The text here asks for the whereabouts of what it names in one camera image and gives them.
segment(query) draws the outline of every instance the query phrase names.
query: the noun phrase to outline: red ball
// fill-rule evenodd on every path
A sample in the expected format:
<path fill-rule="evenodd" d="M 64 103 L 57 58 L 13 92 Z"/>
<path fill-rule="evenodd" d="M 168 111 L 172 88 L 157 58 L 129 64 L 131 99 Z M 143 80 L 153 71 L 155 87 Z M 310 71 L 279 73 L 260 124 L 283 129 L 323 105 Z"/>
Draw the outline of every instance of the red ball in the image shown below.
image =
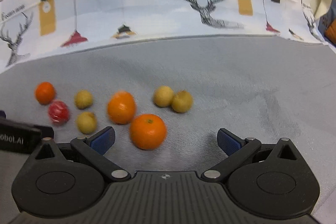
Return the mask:
<path fill-rule="evenodd" d="M 65 103 L 55 100 L 48 108 L 48 116 L 54 124 L 62 125 L 69 120 L 70 112 Z"/>

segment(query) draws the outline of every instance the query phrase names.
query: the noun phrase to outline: wrinkled fabric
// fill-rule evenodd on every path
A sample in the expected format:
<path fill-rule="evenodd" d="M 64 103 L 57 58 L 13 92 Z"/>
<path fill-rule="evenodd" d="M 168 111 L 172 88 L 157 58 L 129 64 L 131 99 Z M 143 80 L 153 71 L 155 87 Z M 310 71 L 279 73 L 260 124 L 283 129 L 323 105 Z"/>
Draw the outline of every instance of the wrinkled fabric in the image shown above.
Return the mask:
<path fill-rule="evenodd" d="M 94 96 L 100 130 L 112 123 L 106 104 L 117 90 L 131 92 L 137 114 L 154 113 L 167 125 L 167 139 L 154 151 L 131 143 L 129 125 L 113 125 L 114 146 L 105 156 L 131 174 L 136 170 L 196 170 L 223 160 L 216 134 L 225 127 L 241 138 L 262 143 L 290 138 L 320 183 L 315 213 L 336 188 L 335 54 L 322 45 L 279 37 L 199 37 L 111 46 L 17 64 L 0 75 L 0 109 L 7 118 L 50 124 L 47 106 L 34 98 L 35 86 L 51 82 L 57 99 L 71 111 L 69 122 L 55 130 L 56 142 L 80 136 L 75 125 L 81 113 L 75 93 Z M 186 89 L 194 106 L 186 114 L 158 108 L 152 95 L 160 85 Z M 0 151 L 0 223 L 18 210 L 11 183 L 26 159 Z"/>

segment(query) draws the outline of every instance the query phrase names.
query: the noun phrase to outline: orange object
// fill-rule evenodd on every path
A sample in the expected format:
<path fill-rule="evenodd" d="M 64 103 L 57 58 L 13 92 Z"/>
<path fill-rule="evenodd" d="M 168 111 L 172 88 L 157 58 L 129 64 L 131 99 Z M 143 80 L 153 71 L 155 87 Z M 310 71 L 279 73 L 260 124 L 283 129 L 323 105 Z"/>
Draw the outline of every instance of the orange object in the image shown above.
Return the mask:
<path fill-rule="evenodd" d="M 326 29 L 324 35 L 336 45 L 336 19 L 331 23 L 331 25 Z"/>
<path fill-rule="evenodd" d="M 116 92 L 107 105 L 107 114 L 110 120 L 118 124 L 129 123 L 137 111 L 133 96 L 126 91 Z"/>
<path fill-rule="evenodd" d="M 158 148 L 167 136 L 167 128 L 163 120 L 154 114 L 142 114 L 136 117 L 129 128 L 134 145 L 140 149 Z"/>
<path fill-rule="evenodd" d="M 50 104 L 55 98 L 56 91 L 49 82 L 39 84 L 35 89 L 35 98 L 41 105 Z"/>

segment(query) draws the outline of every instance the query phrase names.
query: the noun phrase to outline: yellow fruit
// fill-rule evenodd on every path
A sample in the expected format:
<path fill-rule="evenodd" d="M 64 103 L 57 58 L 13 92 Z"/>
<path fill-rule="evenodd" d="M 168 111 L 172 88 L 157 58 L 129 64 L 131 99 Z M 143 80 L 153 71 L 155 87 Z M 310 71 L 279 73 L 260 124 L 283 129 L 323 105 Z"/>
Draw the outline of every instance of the yellow fruit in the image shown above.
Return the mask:
<path fill-rule="evenodd" d="M 76 119 L 77 128 L 83 134 L 91 134 L 97 128 L 96 115 L 92 112 L 82 112 Z"/>
<path fill-rule="evenodd" d="M 93 104 L 93 97 L 87 90 L 80 90 L 75 95 L 75 105 L 78 109 L 85 109 Z"/>
<path fill-rule="evenodd" d="M 171 107 L 178 113 L 184 113 L 191 109 L 193 102 L 191 94 L 186 90 L 182 90 L 174 96 Z"/>
<path fill-rule="evenodd" d="M 174 98 L 174 91 L 166 86 L 162 85 L 157 88 L 154 92 L 153 101 L 159 107 L 167 107 L 170 106 L 172 100 Z"/>

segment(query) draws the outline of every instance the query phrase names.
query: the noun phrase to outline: metal pin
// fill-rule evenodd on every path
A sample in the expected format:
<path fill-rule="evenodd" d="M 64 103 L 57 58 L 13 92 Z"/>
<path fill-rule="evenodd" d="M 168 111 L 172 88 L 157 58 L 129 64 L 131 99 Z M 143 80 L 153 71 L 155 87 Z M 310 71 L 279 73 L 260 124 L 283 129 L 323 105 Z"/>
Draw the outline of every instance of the metal pin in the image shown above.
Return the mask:
<path fill-rule="evenodd" d="M 208 179 L 216 179 L 221 175 L 217 170 L 207 170 L 204 172 L 204 176 Z"/>
<path fill-rule="evenodd" d="M 128 172 L 125 171 L 125 170 L 114 170 L 112 173 L 111 173 L 112 177 L 116 178 L 116 179 L 123 179 L 125 177 L 127 177 L 128 175 Z"/>

